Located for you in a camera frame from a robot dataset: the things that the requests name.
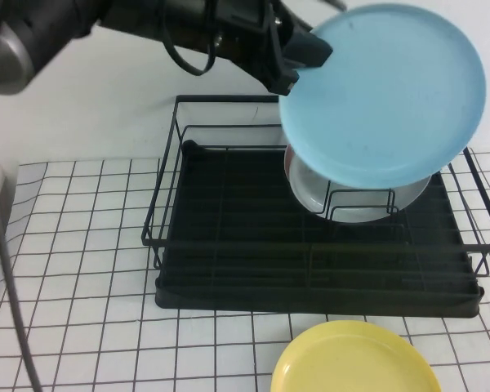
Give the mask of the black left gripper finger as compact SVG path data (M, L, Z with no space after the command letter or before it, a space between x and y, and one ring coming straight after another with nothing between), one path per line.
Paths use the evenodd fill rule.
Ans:
M287 96L299 79L297 71L291 68L275 69L269 72L268 90L279 96Z
M292 68L319 68L332 53L326 41L304 30L294 30L284 46L284 60Z

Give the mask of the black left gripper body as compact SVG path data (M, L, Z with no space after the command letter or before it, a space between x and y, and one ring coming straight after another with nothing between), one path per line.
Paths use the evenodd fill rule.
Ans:
M207 21L222 37L216 55L269 86L270 71L290 68L283 48L294 30L311 26L282 1L208 1Z

